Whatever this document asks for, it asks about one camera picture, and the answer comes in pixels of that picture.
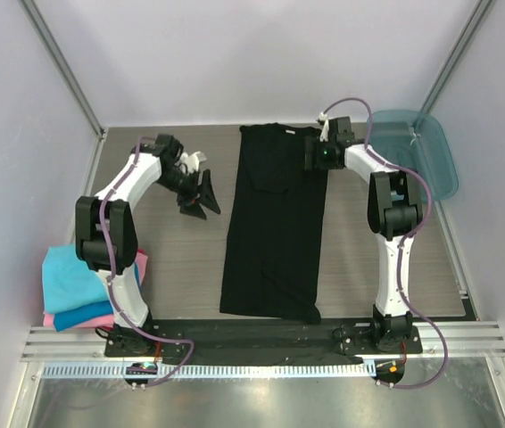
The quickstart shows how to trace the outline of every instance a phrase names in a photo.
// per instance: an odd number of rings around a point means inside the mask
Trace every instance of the folded cloth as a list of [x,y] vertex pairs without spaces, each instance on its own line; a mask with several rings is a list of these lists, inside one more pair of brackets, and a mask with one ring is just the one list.
[[[88,319],[84,323],[80,323],[78,325],[74,325],[76,328],[94,328],[101,327],[103,325],[113,325],[113,314],[104,315],[103,317],[96,317],[92,319]],[[44,327],[54,327],[54,315],[45,314],[45,321],[43,323]]]
[[[147,267],[147,256],[142,252],[139,252],[136,255],[136,262],[134,264],[134,274],[136,276],[137,285],[141,287],[142,281],[145,277],[145,269]],[[113,324],[113,310],[112,305],[107,300],[98,301],[95,303],[89,303],[80,308],[66,310],[63,312],[59,312],[55,315],[49,314],[45,312],[45,320],[44,326],[54,326],[57,332],[62,330],[66,330],[68,328],[74,326],[91,326],[91,325],[82,325],[91,319],[96,319],[99,317],[112,316],[112,321],[110,324]]]
[[75,245],[48,249],[42,263],[42,288],[49,314],[108,300],[95,272],[76,256]]

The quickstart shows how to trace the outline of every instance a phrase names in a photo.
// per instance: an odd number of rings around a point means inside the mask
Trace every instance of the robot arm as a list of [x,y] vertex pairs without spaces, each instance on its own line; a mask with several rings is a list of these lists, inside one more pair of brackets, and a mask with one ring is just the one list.
[[[153,144],[142,144],[138,155],[132,151],[126,166],[102,191],[93,197],[82,196],[76,203],[76,252],[79,259],[84,260],[100,277],[107,291],[110,262],[97,213],[104,197],[109,193],[112,195],[106,205],[106,218],[117,265],[113,293],[129,319],[141,328],[152,322],[133,266],[137,255],[137,235],[132,211],[141,197],[151,184],[159,183],[178,195],[181,213],[206,219],[203,205],[220,214],[212,191],[211,172],[206,169],[202,175],[200,173],[204,155],[201,152],[189,155],[183,150],[183,145],[173,136],[159,135]],[[124,172],[132,165],[135,168],[123,180]],[[115,310],[115,323],[128,328]]]
[[387,160],[355,140],[350,118],[331,119],[328,139],[307,137],[304,168],[351,169],[369,185],[368,224],[379,247],[379,288],[373,308],[371,335],[380,350],[410,338],[412,315],[397,284],[398,253],[402,253],[402,291],[408,294],[413,238],[403,240],[423,218],[419,183],[388,168]]

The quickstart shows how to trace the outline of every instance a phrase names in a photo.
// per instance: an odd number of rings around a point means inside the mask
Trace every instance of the translucent blue bin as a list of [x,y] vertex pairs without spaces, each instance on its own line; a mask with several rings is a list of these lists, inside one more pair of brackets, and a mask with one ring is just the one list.
[[377,153],[416,170],[427,181],[434,201],[457,192],[455,164],[443,128],[434,117],[418,111],[384,110],[375,112],[373,120],[370,143]]

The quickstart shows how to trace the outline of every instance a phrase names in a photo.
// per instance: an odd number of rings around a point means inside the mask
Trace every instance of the teal towel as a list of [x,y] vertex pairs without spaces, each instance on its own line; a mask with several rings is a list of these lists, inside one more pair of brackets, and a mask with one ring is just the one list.
[[76,256],[73,244],[48,249],[42,264],[42,288],[49,314],[108,300],[102,281]]
[[[136,275],[137,286],[141,286],[139,281],[139,271],[137,264],[134,263],[134,274]],[[66,310],[54,315],[54,328],[57,332],[71,328],[74,325],[85,323],[92,318],[103,317],[104,315],[113,314],[113,308],[109,301],[99,301],[97,303],[89,303],[78,309]]]

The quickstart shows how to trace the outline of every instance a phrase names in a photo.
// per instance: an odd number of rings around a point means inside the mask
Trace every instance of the white enclosure wall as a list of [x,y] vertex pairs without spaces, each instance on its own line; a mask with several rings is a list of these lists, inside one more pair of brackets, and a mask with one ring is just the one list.
[[94,147],[92,129],[21,6],[0,0],[1,427],[29,326],[43,308],[41,262],[48,245],[70,239]]
[[346,95],[418,109],[475,3],[37,0],[105,126],[306,122]]
[[505,333],[505,1],[498,1],[433,113],[459,174],[444,204],[480,315]]

